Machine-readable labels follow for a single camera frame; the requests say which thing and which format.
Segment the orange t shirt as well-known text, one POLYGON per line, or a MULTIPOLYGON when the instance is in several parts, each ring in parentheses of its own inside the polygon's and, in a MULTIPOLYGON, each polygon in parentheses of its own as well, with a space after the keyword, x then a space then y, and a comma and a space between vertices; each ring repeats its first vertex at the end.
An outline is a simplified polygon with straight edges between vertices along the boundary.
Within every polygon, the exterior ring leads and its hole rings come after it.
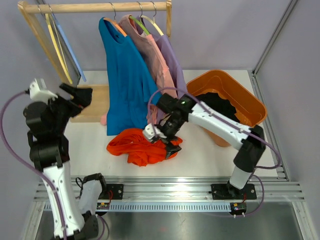
POLYGON ((127 163, 139 167, 157 164, 177 155, 175 152, 167 157, 166 145, 160 140, 148 142, 138 128, 122 131, 108 143, 106 150, 113 156, 127 155, 127 163))

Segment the yellow hanger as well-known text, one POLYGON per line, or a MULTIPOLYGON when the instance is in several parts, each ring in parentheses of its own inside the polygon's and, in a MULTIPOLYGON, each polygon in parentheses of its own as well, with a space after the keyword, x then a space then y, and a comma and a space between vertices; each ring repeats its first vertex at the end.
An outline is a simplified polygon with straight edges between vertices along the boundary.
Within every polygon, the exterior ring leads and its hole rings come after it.
POLYGON ((45 18, 45 22, 46 22, 46 25, 47 25, 47 28, 49 31, 49 35, 50 35, 54 50, 55 50, 56 55, 58 57, 59 63, 62 67, 63 73, 65 74, 68 83, 72 85, 73 80, 69 74, 66 58, 65 58, 65 55, 63 52, 62 44, 61 44, 61 41, 59 38, 57 26, 56 26, 54 18, 53 18, 53 14, 45 13, 44 18, 45 18))

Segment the blue t shirt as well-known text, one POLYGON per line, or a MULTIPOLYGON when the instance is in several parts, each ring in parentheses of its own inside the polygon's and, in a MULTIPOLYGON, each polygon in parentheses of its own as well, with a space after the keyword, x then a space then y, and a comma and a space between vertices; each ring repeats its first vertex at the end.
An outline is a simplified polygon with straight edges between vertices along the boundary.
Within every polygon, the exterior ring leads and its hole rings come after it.
POLYGON ((155 104, 161 94, 156 93, 156 83, 132 39, 103 18, 98 29, 106 54, 109 85, 107 135, 116 136, 126 129, 144 129, 147 124, 156 123, 155 104))

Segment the black t shirt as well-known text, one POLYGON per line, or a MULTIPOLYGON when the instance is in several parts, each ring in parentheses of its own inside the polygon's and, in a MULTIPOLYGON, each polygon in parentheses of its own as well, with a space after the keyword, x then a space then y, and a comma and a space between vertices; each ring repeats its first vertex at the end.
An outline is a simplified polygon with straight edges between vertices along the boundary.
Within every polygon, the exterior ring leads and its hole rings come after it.
POLYGON ((217 111, 218 113, 228 117, 229 119, 237 123, 240 123, 240 120, 236 117, 236 108, 230 103, 229 100, 221 98, 218 93, 207 92, 197 95, 196 98, 199 101, 206 103, 207 106, 217 111))

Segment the orange tan hanger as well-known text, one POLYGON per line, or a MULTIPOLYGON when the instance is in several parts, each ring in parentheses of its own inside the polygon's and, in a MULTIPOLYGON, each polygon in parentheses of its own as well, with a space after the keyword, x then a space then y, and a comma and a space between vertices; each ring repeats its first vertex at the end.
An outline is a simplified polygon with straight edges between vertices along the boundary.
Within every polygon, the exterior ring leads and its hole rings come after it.
POLYGON ((116 8, 114 7, 114 5, 109 2, 109 4, 111 5, 112 9, 113 9, 113 12, 114 12, 114 16, 113 16, 113 19, 111 18, 108 18, 108 17, 104 17, 103 20, 104 21, 107 21, 109 23, 111 23, 113 25, 113 27, 120 33, 122 34, 124 37, 127 36, 127 34, 125 33, 125 31, 118 25, 118 23, 116 22, 116 8))

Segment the light blue hanger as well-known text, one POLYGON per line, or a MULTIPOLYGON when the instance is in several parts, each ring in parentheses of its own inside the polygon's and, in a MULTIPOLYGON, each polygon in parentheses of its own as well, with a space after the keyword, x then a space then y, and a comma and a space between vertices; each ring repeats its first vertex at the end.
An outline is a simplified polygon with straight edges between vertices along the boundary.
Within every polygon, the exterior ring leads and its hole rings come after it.
POLYGON ((60 42, 61 42, 61 45, 62 45, 62 49, 63 49, 63 53, 65 55, 65 52, 68 52, 70 57, 71 57, 71 60, 72 62, 74 63, 75 65, 75 69, 77 70, 77 72, 79 73, 79 77, 83 79, 84 82, 87 81, 86 77, 85 77, 85 74, 84 74, 84 71, 82 70, 80 64, 79 64, 79 61, 71 47, 71 44, 69 43, 69 40, 61 26, 61 24, 59 23, 58 19, 56 18, 55 14, 53 13, 52 11, 52 8, 51 6, 49 6, 50 8, 50 11, 53 15, 53 19, 54 19, 54 22, 56 24, 56 27, 57 27, 57 30, 58 30, 58 36, 59 36, 59 39, 60 39, 60 42))

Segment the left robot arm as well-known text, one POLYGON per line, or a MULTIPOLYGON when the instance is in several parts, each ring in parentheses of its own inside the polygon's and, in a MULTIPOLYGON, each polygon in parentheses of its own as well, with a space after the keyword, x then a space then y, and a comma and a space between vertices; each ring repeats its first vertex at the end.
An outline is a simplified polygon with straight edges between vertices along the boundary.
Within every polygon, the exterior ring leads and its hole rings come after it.
POLYGON ((23 111, 29 127, 29 158, 42 174, 49 197, 54 219, 53 239, 90 240, 98 236, 97 203, 108 194, 108 186, 101 173, 88 175, 83 178, 80 198, 76 199, 71 181, 69 141, 64 132, 69 119, 91 104, 93 89, 65 83, 59 87, 72 98, 50 93, 23 111))

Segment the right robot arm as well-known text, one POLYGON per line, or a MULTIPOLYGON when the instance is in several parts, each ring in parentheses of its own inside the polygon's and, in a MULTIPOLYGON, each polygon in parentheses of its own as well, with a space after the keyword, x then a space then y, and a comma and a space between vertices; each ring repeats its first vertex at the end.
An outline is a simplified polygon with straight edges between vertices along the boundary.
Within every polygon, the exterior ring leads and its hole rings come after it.
POLYGON ((173 145, 176 133, 185 122, 200 126, 228 142, 237 154, 233 159, 234 170, 227 183, 213 183, 211 195, 214 200, 255 200, 256 190, 249 179, 266 150, 262 127, 240 124, 211 109, 203 101, 196 102, 184 94, 181 99, 163 94, 157 107, 169 115, 164 125, 157 125, 155 139, 165 144, 166 157, 181 150, 173 145))

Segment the purple t shirt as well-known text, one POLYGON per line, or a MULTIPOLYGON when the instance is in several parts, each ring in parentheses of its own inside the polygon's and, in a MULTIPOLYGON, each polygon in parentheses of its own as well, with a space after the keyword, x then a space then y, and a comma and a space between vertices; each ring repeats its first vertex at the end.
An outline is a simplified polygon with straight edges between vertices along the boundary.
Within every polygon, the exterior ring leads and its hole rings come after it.
POLYGON ((175 87, 186 91, 187 86, 184 79, 182 67, 173 50, 167 35, 150 34, 141 36, 141 30, 136 26, 138 32, 139 51, 144 58, 151 75, 155 78, 159 88, 175 87))

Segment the pink t shirt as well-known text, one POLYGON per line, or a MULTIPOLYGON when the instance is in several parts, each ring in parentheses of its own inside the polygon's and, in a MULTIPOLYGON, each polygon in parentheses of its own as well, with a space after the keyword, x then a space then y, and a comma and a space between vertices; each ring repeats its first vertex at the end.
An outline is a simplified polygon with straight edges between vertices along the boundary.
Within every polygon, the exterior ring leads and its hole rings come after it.
POLYGON ((98 30, 106 54, 109 109, 106 133, 115 136, 131 128, 157 124, 164 112, 157 106, 161 95, 177 97, 169 67, 151 34, 139 33, 131 15, 118 29, 105 17, 98 30))

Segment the green hanger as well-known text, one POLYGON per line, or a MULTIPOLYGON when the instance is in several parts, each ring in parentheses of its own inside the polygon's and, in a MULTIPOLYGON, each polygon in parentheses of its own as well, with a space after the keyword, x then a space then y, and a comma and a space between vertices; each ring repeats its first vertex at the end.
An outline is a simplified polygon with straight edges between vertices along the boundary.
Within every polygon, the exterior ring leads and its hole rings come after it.
POLYGON ((138 26, 138 29, 141 30, 140 35, 141 35, 142 37, 146 37, 146 36, 150 35, 150 32, 147 30, 147 28, 145 27, 145 25, 142 23, 141 19, 138 20, 136 17, 134 17, 134 16, 132 16, 132 15, 130 15, 129 18, 130 18, 131 20, 133 20, 133 22, 138 26))

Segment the cream hanger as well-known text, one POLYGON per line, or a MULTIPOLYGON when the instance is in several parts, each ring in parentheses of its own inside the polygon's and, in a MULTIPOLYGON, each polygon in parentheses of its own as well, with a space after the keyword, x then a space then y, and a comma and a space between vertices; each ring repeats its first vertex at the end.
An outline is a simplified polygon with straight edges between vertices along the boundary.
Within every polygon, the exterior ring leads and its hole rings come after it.
POLYGON ((143 13, 139 16, 140 21, 142 22, 143 20, 147 20, 154 28, 155 30, 159 33, 160 36, 164 36, 165 34, 163 33, 163 31, 161 30, 161 28, 157 25, 156 23, 156 15, 157 15, 157 7, 156 4, 151 1, 153 8, 154 8, 154 15, 152 18, 144 15, 143 13))

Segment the wooden clothes rack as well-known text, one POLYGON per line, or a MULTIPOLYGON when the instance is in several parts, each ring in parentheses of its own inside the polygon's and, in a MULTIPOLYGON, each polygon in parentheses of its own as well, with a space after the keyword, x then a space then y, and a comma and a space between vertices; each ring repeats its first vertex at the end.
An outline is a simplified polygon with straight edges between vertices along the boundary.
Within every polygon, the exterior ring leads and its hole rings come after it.
MULTIPOLYGON (((74 14, 74 13, 107 13, 107 12, 137 12, 137 11, 165 11, 166 34, 171 36, 172 31, 172 2, 156 1, 148 2, 117 2, 117 3, 61 3, 61 4, 29 4, 27 1, 19 1, 18 9, 29 25, 31 31, 41 45, 47 58, 56 70, 63 83, 68 83, 67 75, 59 61, 58 54, 52 41, 38 21, 36 14, 74 14)), ((73 123, 98 123, 109 107, 109 88, 106 84, 93 84, 92 106, 84 110, 79 116, 71 119, 73 123)))

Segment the orange plastic basket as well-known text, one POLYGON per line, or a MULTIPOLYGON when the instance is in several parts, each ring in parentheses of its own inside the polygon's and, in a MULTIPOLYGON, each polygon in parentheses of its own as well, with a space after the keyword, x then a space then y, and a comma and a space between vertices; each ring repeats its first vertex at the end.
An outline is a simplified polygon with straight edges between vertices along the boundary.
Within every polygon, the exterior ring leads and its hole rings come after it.
POLYGON ((212 92, 229 100, 241 124, 253 127, 267 117, 267 108, 254 95, 249 74, 245 70, 209 70, 190 80, 186 87, 194 96, 212 92))

